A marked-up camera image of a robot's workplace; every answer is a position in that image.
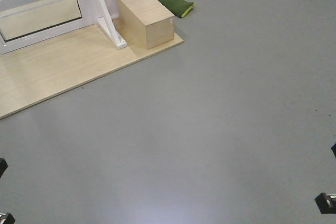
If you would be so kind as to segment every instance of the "door frame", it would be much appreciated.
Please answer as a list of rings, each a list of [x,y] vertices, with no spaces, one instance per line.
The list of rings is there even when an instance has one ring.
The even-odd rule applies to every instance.
[[[6,42],[0,36],[0,55],[93,24],[90,0],[77,0],[82,18]]]

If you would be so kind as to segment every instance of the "light wood box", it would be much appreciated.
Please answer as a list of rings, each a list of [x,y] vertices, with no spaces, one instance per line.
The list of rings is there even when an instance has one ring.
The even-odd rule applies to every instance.
[[[117,0],[119,17],[147,49],[174,39],[175,16],[158,0]]]

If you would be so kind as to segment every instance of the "green cushion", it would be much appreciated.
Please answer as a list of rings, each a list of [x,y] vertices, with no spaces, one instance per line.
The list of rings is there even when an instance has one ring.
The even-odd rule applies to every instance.
[[[185,17],[191,9],[195,6],[194,2],[187,2],[185,0],[158,0],[168,10],[170,10],[177,17]]]

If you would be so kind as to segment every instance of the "plywood board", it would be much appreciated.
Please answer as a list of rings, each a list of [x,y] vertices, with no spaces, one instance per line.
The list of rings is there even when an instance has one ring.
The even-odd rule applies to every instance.
[[[92,25],[0,56],[0,119],[183,42],[146,50],[115,23],[126,48]]]

